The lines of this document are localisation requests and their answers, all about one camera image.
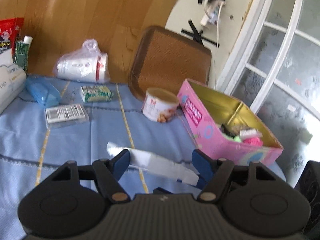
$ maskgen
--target pink tin box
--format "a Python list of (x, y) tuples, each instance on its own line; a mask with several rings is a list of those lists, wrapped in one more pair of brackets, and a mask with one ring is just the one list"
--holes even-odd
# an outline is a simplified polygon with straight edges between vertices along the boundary
[[(240, 100), (217, 92), (193, 80), (185, 80), (178, 93), (180, 105), (198, 148), (212, 159), (226, 158), (237, 165), (260, 161), (272, 164), (282, 145), (265, 124)], [(262, 134), (262, 147), (227, 140), (217, 124), (246, 124)]]

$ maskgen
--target wood grain board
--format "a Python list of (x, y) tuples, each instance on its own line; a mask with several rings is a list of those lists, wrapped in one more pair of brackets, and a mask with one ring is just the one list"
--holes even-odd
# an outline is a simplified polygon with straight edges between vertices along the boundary
[(109, 55), (113, 82), (127, 82), (140, 32), (165, 26), (177, 0), (0, 0), (0, 19), (24, 17), (33, 37), (30, 73), (52, 75), (57, 59), (96, 39)]

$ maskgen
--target red snack bag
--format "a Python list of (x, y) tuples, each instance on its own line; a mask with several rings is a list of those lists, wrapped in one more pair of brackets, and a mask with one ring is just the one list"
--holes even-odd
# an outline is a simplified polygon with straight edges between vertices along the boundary
[(16, 41), (20, 39), (24, 18), (13, 18), (0, 21), (0, 54), (8, 49), (15, 51)]

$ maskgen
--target brown tray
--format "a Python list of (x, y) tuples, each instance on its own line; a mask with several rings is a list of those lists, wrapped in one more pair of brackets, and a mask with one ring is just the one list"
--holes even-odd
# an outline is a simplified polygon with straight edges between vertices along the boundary
[(149, 87), (166, 89), (175, 95), (186, 78), (208, 83), (211, 51), (160, 26), (143, 32), (131, 66), (128, 85), (138, 99)]

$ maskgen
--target round container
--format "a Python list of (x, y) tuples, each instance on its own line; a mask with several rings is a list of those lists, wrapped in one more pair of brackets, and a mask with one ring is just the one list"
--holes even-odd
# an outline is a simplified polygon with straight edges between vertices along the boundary
[(168, 122), (175, 114), (179, 100), (174, 93), (162, 88), (148, 88), (142, 113), (151, 121)]

